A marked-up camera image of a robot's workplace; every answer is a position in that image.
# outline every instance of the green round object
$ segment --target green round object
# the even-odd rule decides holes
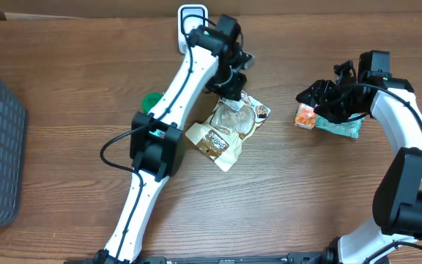
[[[154,107],[162,98],[160,93],[152,93],[148,94],[143,98],[143,112],[145,114],[151,111],[152,107]]]

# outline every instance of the wooden tabletop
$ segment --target wooden tabletop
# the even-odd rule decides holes
[[[333,65],[371,49],[391,52],[422,111],[422,13],[237,18],[256,56],[245,90],[271,108],[222,172],[187,140],[177,175],[160,195],[144,253],[166,257],[283,255],[322,250],[371,215],[393,154],[380,125],[358,140],[293,126],[295,96]],[[167,89],[182,61],[176,18],[0,22],[0,76],[30,114],[21,211],[0,230],[0,263],[93,257],[114,231],[130,175],[99,149],[128,131],[141,99]],[[210,115],[202,95],[188,128]],[[128,165],[129,141],[107,157]],[[401,249],[393,263],[422,263]]]

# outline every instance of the teal package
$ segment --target teal package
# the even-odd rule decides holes
[[[358,117],[359,114],[353,114],[351,118]],[[359,138],[359,130],[361,125],[363,124],[364,118],[361,118],[359,120],[351,121],[351,122],[345,122],[342,124],[333,124],[328,122],[323,117],[318,116],[315,122],[316,128],[321,128],[323,130],[326,130],[328,132],[341,135],[341,136],[349,136],[353,139]]]

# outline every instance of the white arm segment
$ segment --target white arm segment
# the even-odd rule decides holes
[[[343,264],[362,264],[367,257],[393,241],[414,243],[417,240],[408,235],[383,235],[380,227],[376,225],[374,218],[370,218],[363,225],[349,235],[345,235],[338,241],[338,258]],[[387,250],[371,261],[374,264],[378,259],[395,250]]]
[[[161,120],[165,124],[177,124],[177,128],[183,129],[190,110],[195,103],[197,97],[204,88],[204,85],[216,74],[218,70],[218,57],[212,56],[211,51],[195,46],[191,48],[193,53],[193,72],[185,85],[177,101],[171,108],[171,111]],[[166,93],[149,113],[153,113],[155,118],[158,118],[169,106],[175,98],[180,88],[185,82],[185,79],[190,68],[190,54],[186,53],[183,59],[182,66],[175,75],[174,80],[170,84]],[[122,244],[122,249],[119,255],[119,261],[129,260],[133,262],[141,252],[144,231],[147,222],[151,216],[152,208],[159,196],[160,191],[169,180],[169,177],[163,178],[159,183],[155,181],[155,176],[143,170],[139,171],[143,177],[144,187],[138,205],[135,209],[133,217],[131,218],[126,233],[125,240]],[[133,173],[131,180],[130,192],[128,194],[125,206],[123,207],[120,220],[116,226],[114,234],[105,245],[108,254],[112,257],[116,256],[122,240],[122,233],[127,223],[128,217],[136,201],[139,190],[139,179]]]
[[[388,89],[407,102],[418,113],[422,120],[422,114],[416,104],[415,94],[405,89]],[[407,107],[384,92],[377,92],[371,105],[372,116],[377,119],[384,130],[385,136],[396,155],[400,147],[417,147],[422,150],[421,130]],[[370,218],[356,231],[343,236],[338,241],[338,258],[343,264],[361,264],[367,257],[372,256],[384,246],[393,241],[405,241],[414,243],[417,240],[408,235],[383,235],[374,218]],[[394,249],[386,251],[376,259],[384,257]]]
[[[161,121],[165,124],[177,124],[177,128],[183,129],[188,113],[195,104],[198,95],[204,88],[204,85],[216,74],[219,66],[219,58],[212,56],[211,51],[205,48],[194,46],[191,48],[193,53],[193,72],[185,85],[182,93],[178,97],[175,104],[172,106],[170,113],[168,113]],[[187,77],[190,68],[190,54],[187,52],[183,59],[182,66],[175,76],[174,80],[167,89],[162,99],[156,104],[149,113],[154,114],[154,118],[158,118],[170,105],[170,102],[175,98],[179,92],[182,84]]]
[[[422,120],[422,114],[416,104],[416,96],[405,89],[388,89],[407,102],[418,113]],[[400,147],[417,147],[422,150],[422,133],[411,114],[403,103],[397,101],[384,92],[378,91],[371,105],[372,116],[377,119],[384,130],[385,136],[392,147],[393,155]]]
[[[143,244],[143,235],[146,229],[147,222],[151,216],[152,208],[155,201],[159,196],[160,191],[165,186],[169,177],[163,178],[159,183],[155,181],[155,176],[145,171],[140,170],[139,174],[143,177],[144,186],[141,197],[139,198],[138,205],[135,209],[130,224],[128,225],[128,232],[126,233],[125,240],[122,245],[122,250],[118,258],[119,262],[123,260],[133,261],[141,252]],[[120,241],[122,240],[122,233],[130,216],[131,210],[136,201],[139,192],[139,179],[134,173],[131,174],[130,192],[126,199],[125,206],[123,207],[120,220],[116,225],[114,234],[105,245],[108,254],[112,257],[116,256]]]

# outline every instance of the orange package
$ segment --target orange package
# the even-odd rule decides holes
[[[294,118],[294,125],[300,128],[312,130],[315,127],[315,122],[319,115],[314,113],[314,109],[304,103],[297,108],[296,117]]]

